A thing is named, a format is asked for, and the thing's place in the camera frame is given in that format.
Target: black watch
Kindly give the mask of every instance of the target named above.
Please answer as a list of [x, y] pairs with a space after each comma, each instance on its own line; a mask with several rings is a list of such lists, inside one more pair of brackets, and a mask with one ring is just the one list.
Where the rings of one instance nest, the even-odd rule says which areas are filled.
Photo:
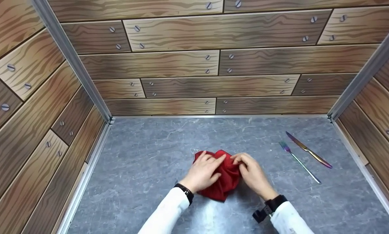
[[284, 197], [284, 195], [278, 195], [276, 198], [266, 201], [264, 209], [256, 210], [252, 214], [252, 217], [254, 217], [258, 223], [261, 223], [264, 221], [266, 216], [270, 216], [282, 203], [285, 203], [286, 201], [288, 200]]
[[193, 202], [193, 197], [195, 197], [193, 195], [192, 191], [190, 191], [188, 188], [184, 187], [181, 184], [174, 185], [174, 188], [180, 188], [184, 192], [184, 194], [186, 194], [186, 197], [189, 200], [189, 206], [190, 206]]

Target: right hand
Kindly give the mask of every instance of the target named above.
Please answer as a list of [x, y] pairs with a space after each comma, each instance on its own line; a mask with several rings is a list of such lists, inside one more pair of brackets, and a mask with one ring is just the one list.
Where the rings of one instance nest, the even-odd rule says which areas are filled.
[[239, 163], [239, 170], [245, 183], [264, 201], [274, 199], [279, 194], [272, 188], [259, 163], [247, 153], [235, 154], [231, 157], [233, 164]]

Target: hand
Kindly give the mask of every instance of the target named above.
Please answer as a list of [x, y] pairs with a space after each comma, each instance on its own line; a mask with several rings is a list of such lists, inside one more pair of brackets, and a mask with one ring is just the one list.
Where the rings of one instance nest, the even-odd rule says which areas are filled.
[[268, 201], [279, 195], [268, 182], [259, 163], [249, 154], [235, 154], [231, 159], [234, 159], [233, 164], [240, 163], [239, 170], [241, 171], [245, 183], [257, 193], [258, 196], [262, 197], [265, 201]]
[[203, 151], [179, 184], [188, 188], [192, 193], [196, 193], [197, 191], [209, 187], [221, 176], [220, 173], [213, 174], [213, 172], [219, 167], [225, 158], [226, 154], [222, 155], [218, 159], [215, 159], [211, 155], [206, 154], [206, 151]]

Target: fork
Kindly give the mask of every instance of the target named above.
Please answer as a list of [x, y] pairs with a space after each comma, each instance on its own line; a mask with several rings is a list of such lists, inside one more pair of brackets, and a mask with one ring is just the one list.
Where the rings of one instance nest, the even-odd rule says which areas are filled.
[[313, 175], [313, 173], [311, 173], [311, 171], [309, 169], [307, 169], [306, 166], [304, 166], [304, 164], [300, 161], [300, 159], [298, 159], [290, 150], [290, 148], [288, 147], [287, 143], [285, 142], [280, 142], [279, 143], [281, 145], [281, 147], [287, 151], [288, 153], [290, 153], [297, 161], [298, 163], [300, 163], [300, 165], [304, 168], [304, 170], [306, 170], [307, 173], [309, 173], [309, 175], [318, 183], [318, 184], [321, 184], [322, 182], [315, 176]]

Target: left hand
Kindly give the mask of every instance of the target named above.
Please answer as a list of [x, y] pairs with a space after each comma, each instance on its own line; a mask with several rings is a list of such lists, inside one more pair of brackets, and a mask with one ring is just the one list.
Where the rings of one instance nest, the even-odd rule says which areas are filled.
[[225, 158], [226, 154], [215, 159], [211, 155], [206, 154], [206, 151], [203, 151], [179, 184], [188, 188], [192, 193], [209, 187], [221, 176], [220, 173], [213, 174], [213, 172], [223, 163]]

